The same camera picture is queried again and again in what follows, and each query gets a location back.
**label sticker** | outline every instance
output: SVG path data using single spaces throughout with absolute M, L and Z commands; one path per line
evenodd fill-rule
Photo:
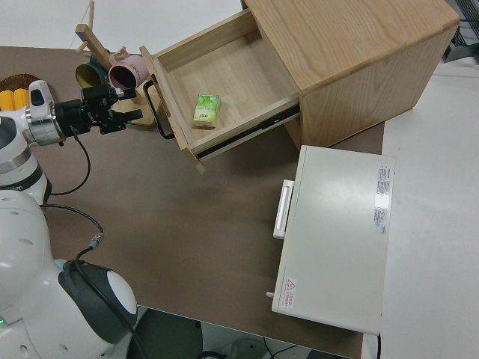
M 297 286 L 298 286 L 298 281 L 296 279 L 293 279 L 293 278 L 284 279 L 282 297 L 281 297 L 282 307 L 289 307 L 289 308 L 293 307 Z
M 377 171 L 376 200 L 374 202 L 374 226 L 376 232 L 388 232 L 389 203 L 391 202 L 392 169 L 383 165 Z

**cable connector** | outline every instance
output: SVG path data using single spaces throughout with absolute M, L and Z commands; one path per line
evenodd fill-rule
M 95 235 L 90 241 L 90 247 L 92 249 L 96 249 L 101 244 L 104 236 L 105 236 L 105 233 L 103 232 L 100 232 L 97 235 Z

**drawer handle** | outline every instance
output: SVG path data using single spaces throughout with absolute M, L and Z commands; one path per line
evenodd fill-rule
M 153 104 L 153 101 L 151 100 L 150 94 L 148 93 L 148 89 L 151 86 L 154 86 L 154 85 L 155 84 L 154 84 L 153 80 L 150 80 L 150 81 L 144 83 L 144 85 L 143 85 L 144 96 L 147 99 L 148 106 L 150 107 L 151 113 L 153 114 L 153 117 L 155 119 L 156 126 L 158 127 L 159 134 L 163 138 L 165 138 L 167 140 L 170 140 L 170 139 L 174 138 L 174 133 L 173 132 L 165 133 L 165 130 L 163 129 L 162 124 L 159 121 L 158 114 L 156 113 L 155 105 Z
M 285 179 L 281 196 L 279 199 L 278 213 L 276 214 L 275 229 L 272 236 L 277 239 L 284 239 L 286 233 L 287 216 L 290 213 L 291 196 L 293 195 L 294 181 Z

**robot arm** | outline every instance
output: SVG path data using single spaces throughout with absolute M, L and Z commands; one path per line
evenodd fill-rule
M 107 358 L 127 329 L 92 293 L 75 260 L 56 266 L 45 216 L 25 192 L 0 191 L 0 248 L 0 358 Z M 78 265 L 135 323 L 126 281 L 110 269 Z
M 30 106 L 0 111 L 0 190 L 26 191 L 39 204 L 46 202 L 51 185 L 31 154 L 32 144 L 61 144 L 93 126 L 98 126 L 102 134 L 120 131 L 142 116 L 140 110 L 111 110 L 117 101 L 135 97 L 134 89 L 120 90 L 104 84 L 82 89 L 82 100 L 57 104 L 43 80 L 32 82 L 28 92 Z

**green mug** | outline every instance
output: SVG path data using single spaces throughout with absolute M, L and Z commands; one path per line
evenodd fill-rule
M 75 71 L 76 81 L 82 88 L 90 88 L 109 82 L 108 71 L 98 61 L 95 55 L 92 55 L 89 62 L 81 64 Z

